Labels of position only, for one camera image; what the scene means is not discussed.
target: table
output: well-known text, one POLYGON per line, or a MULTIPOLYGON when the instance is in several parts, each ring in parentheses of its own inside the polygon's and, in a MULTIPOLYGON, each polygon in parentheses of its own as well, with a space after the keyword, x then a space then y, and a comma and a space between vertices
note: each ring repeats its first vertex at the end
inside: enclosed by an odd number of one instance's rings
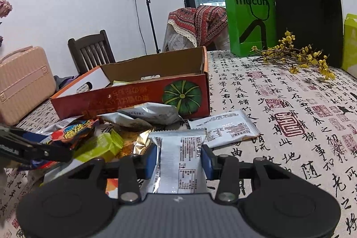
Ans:
MULTIPOLYGON (((292 75, 272 65, 237 58, 229 51, 208 52, 211 115, 242 109, 262 132, 253 141, 215 148, 240 161, 266 157, 299 177, 320 186, 337 198, 341 219, 333 238, 354 237, 357 214, 357 80, 341 69, 333 86, 317 79, 310 70, 292 75), (284 120, 291 126, 284 126, 284 120)), ((49 101, 27 116, 19 127, 36 132, 58 121, 49 101)), ((0 207, 6 217, 0 238, 23 234, 15 218, 15 207, 38 179, 8 170, 8 184, 0 207)), ((208 181, 215 195, 218 181, 208 181)), ((242 196, 251 192, 241 181, 242 196)))

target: metal screw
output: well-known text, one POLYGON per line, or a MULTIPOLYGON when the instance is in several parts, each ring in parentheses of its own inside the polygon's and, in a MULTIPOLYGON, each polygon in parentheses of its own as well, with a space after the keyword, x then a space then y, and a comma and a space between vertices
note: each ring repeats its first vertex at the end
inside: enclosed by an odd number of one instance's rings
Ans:
POLYGON ((218 199, 224 202, 231 202, 236 199, 236 195, 231 192, 224 192, 218 195, 218 199))
POLYGON ((124 202, 134 202, 138 199, 138 195, 134 192, 126 192, 123 193, 120 198, 124 201, 124 202))

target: green pumpkin picture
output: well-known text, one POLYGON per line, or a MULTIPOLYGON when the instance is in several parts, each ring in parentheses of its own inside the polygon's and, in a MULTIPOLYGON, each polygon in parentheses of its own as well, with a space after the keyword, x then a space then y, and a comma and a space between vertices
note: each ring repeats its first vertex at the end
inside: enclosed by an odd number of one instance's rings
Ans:
POLYGON ((198 111, 202 102, 201 88, 192 82, 179 80, 164 88, 162 102, 176 106, 181 116, 198 111))

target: chair backrest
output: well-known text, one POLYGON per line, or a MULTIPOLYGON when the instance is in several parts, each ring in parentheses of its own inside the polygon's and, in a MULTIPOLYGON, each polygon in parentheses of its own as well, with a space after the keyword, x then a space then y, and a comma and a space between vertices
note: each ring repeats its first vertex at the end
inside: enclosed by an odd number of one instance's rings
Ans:
POLYGON ((80 75, 98 65, 115 63, 105 30, 78 40, 69 39, 68 47, 80 75))

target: pink flower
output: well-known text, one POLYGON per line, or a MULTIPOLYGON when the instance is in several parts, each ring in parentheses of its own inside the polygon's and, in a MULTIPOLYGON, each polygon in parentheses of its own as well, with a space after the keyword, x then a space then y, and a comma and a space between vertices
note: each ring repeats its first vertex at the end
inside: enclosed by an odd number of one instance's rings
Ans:
POLYGON ((7 0, 0 0, 0 18, 6 17, 12 11, 12 5, 7 0))

